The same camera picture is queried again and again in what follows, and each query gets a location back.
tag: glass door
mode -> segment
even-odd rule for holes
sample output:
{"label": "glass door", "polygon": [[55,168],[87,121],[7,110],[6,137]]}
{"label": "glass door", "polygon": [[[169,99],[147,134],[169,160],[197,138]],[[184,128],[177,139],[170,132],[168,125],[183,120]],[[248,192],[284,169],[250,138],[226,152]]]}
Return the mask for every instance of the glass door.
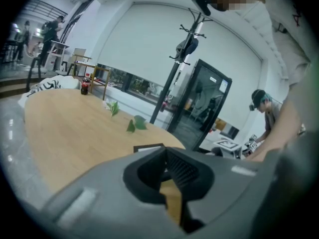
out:
{"label": "glass door", "polygon": [[199,60],[168,126],[186,149],[197,150],[226,100],[232,80]]}

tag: coca-cola bottle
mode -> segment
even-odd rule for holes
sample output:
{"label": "coca-cola bottle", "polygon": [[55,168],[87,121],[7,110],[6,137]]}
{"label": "coca-cola bottle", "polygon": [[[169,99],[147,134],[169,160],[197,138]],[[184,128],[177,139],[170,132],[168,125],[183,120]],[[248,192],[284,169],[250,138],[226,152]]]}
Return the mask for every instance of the coca-cola bottle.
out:
{"label": "coca-cola bottle", "polygon": [[89,92],[90,85],[91,85],[90,74],[86,73],[85,77],[82,80],[81,94],[87,95]]}

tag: black pole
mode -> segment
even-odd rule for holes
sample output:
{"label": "black pole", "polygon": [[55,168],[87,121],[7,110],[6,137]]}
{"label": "black pole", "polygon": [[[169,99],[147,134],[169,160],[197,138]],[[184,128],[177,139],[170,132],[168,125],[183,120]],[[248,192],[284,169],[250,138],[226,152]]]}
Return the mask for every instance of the black pole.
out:
{"label": "black pole", "polygon": [[154,122],[155,122],[155,120],[156,120],[156,118],[157,118],[157,116],[159,114],[160,108],[163,105],[163,102],[164,102],[165,97],[166,97],[166,95],[168,93],[169,87],[170,87],[170,85],[171,85],[171,83],[172,83],[172,81],[174,79],[174,76],[175,76],[175,74],[176,74],[176,72],[177,72],[177,70],[179,68],[179,64],[182,63],[185,60],[185,56],[182,56],[183,51],[185,50],[189,40],[191,39],[192,35],[195,33],[195,31],[197,29],[197,26],[198,26],[199,21],[200,21],[200,16],[201,16],[201,13],[198,15],[196,21],[194,22],[193,26],[191,27],[191,29],[190,29],[190,31],[189,31],[189,33],[187,35],[186,41],[185,41],[185,43],[183,45],[183,48],[180,50],[178,57],[175,59],[174,66],[173,66],[173,68],[172,68],[172,70],[171,70],[171,72],[170,72],[170,74],[168,76],[168,79],[167,79],[167,81],[165,83],[165,86],[164,86],[160,96],[159,96],[158,103],[156,104],[155,110],[154,110],[153,115],[151,117],[150,123],[152,123],[152,124],[154,124]]}

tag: man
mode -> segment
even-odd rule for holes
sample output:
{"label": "man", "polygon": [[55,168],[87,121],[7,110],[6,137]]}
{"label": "man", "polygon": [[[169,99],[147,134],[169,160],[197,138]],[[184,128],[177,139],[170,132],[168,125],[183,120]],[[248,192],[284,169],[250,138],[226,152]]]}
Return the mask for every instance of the man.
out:
{"label": "man", "polygon": [[50,50],[51,41],[57,40],[57,32],[62,28],[59,27],[59,23],[63,21],[63,16],[59,16],[56,20],[49,22],[44,29],[43,48],[40,54],[40,64],[44,66],[45,57]]}
{"label": "man", "polygon": [[13,59],[16,59],[16,56],[17,56],[18,63],[20,63],[22,60],[24,45],[28,46],[29,44],[29,39],[30,39],[29,30],[30,30],[30,21],[27,20],[24,23],[24,28],[22,30],[22,33],[18,33],[16,36],[17,48],[13,54]]}
{"label": "man", "polygon": [[236,9],[235,4],[257,1],[265,4],[270,15],[274,30],[273,39],[286,64],[290,83],[289,98],[285,100],[276,124],[263,144],[248,157],[262,161],[269,150],[284,147],[300,130],[301,119],[292,102],[292,99],[296,98],[290,93],[304,77],[310,63],[317,58],[319,46],[305,17],[292,0],[206,0],[219,11]]}
{"label": "man", "polygon": [[261,137],[256,139],[256,143],[264,141],[270,134],[272,128],[275,125],[276,120],[279,118],[281,104],[272,99],[264,90],[255,90],[251,95],[254,107],[261,112],[265,113],[265,129],[266,131]]}

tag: black pants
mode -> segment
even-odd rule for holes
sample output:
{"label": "black pants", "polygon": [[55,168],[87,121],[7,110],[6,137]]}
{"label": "black pants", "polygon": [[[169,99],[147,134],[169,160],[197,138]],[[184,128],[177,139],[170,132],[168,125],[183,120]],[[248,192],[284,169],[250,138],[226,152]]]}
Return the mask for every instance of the black pants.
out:
{"label": "black pants", "polygon": [[21,60],[23,57],[23,47],[24,47],[24,43],[23,42],[19,42],[18,46],[13,54],[13,60],[16,58],[16,56],[18,55],[18,60]]}
{"label": "black pants", "polygon": [[40,54],[40,65],[42,65],[42,66],[45,65],[46,54],[50,50],[50,48],[51,48],[51,41],[50,40],[43,43],[42,52]]}

